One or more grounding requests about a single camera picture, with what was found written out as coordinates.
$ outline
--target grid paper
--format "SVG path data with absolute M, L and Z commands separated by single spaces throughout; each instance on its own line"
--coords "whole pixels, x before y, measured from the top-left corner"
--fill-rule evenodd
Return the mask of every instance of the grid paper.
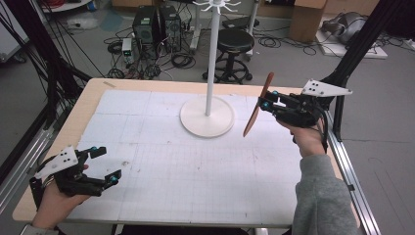
M 107 147 L 84 172 L 119 183 L 77 207 L 72 219 L 118 223 L 267 227 L 291 224 L 300 154 L 289 131 L 259 112 L 243 131 L 256 97 L 223 95 L 235 110 L 232 129 L 216 138 L 189 133 L 180 109 L 197 94 L 109 90 L 78 150 Z

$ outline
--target white pole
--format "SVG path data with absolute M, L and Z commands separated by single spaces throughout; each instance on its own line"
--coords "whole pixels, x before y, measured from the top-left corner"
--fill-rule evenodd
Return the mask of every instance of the white pole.
M 207 74 L 207 109 L 206 116 L 210 116 L 211 108 L 211 94 L 213 93 L 213 80 L 214 80 L 214 69 L 216 64 L 216 48 L 217 48 L 217 37 L 219 34 L 219 21 L 220 15 L 218 7 L 212 8 L 212 20 L 211 20 L 211 35 L 210 35 L 210 52 L 208 55 L 208 74 Z
M 254 23 L 256 18 L 256 12 L 258 10 L 259 0 L 254 0 L 253 4 L 253 11 L 251 12 L 251 18 L 250 18 L 250 27 L 248 27 L 248 33 L 250 35 L 253 35 L 254 32 Z

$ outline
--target black stool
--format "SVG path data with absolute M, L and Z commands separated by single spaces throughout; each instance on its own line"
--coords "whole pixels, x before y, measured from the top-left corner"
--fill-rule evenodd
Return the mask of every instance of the black stool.
M 246 53 L 252 50 L 254 47 L 254 38 L 247 32 L 239 29 L 226 28 L 219 31 L 217 38 L 217 49 L 221 54 L 216 59 L 216 63 L 226 61 L 225 67 L 216 67 L 216 71 L 220 71 L 221 74 L 214 73 L 216 78 L 215 83 L 220 81 L 224 82 L 238 82 L 242 84 L 242 80 L 252 80 L 253 76 L 250 74 L 247 66 L 236 60 L 235 57 L 241 53 Z M 223 59 L 223 55 L 227 53 L 228 58 Z M 242 66 L 241 69 L 234 69 L 234 64 L 237 63 Z M 204 79 L 208 79 L 208 72 L 204 72 Z

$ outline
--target human hand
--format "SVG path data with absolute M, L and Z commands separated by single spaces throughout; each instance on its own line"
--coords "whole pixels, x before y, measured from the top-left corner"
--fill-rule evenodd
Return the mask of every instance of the human hand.
M 290 133 L 294 135 L 297 145 L 300 148 L 300 154 L 303 158 L 312 155 L 324 155 L 323 145 L 321 143 L 321 134 L 317 129 L 317 126 L 311 126 L 310 128 L 301 128 L 291 126 L 283 121 L 277 120 L 282 126 L 290 130 Z
M 45 189 L 42 203 L 31 225 L 37 228 L 53 230 L 76 206 L 88 198 L 90 198 L 88 195 L 69 197 L 61 193 L 55 180 L 53 180 Z

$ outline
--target white stand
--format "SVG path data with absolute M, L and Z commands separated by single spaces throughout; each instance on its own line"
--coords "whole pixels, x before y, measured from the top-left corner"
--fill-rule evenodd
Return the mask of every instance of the white stand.
M 51 11 L 53 13 L 57 13 L 57 12 L 64 12 L 64 11 L 72 10 L 78 7 L 82 7 L 83 5 L 88 4 L 90 1 L 92 0 L 81 0 L 79 3 L 65 3 L 61 7 L 52 8 Z M 43 12 L 49 13 L 49 9 L 43 8 Z
M 268 235 L 268 229 L 266 228 L 256 228 L 254 231 L 255 235 Z
M 207 11 L 210 8 L 216 8 L 216 11 L 212 11 L 211 21 L 211 35 L 210 35 L 210 51 L 208 62 L 208 75 L 207 75 L 207 96 L 198 97 L 195 100 L 190 100 L 182 107 L 180 111 L 180 119 L 184 127 L 195 135 L 201 137 L 217 137 L 228 132 L 235 121 L 235 114 L 232 107 L 224 100 L 214 97 L 213 93 L 213 80 L 215 71 L 216 60 L 216 48 L 217 38 L 219 34 L 219 21 L 220 21 L 220 8 L 224 7 L 231 12 L 235 12 L 226 7 L 228 0 L 209 0 L 206 3 L 197 3 L 196 5 L 209 6 L 202 10 Z
M 234 122 L 233 108 L 224 100 L 212 97 L 213 109 L 210 116 L 205 114 L 207 96 L 190 100 L 183 105 L 180 118 L 184 127 L 200 137 L 212 138 L 228 132 Z
M 196 54 L 196 49 L 198 49 L 199 37 L 201 36 L 201 14 L 200 14 L 200 6 L 195 4 L 196 6 L 196 22 L 195 22 L 195 31 L 193 32 L 192 42 L 190 43 L 190 52 Z
M 258 10 L 258 5 L 259 5 L 259 0 L 254 0 L 253 11 L 251 12 L 250 27 L 248 28 L 248 33 L 251 36 L 254 35 L 254 24 L 255 24 L 256 12 Z M 245 54 L 250 58 L 253 55 L 253 49 L 251 49 L 249 52 Z

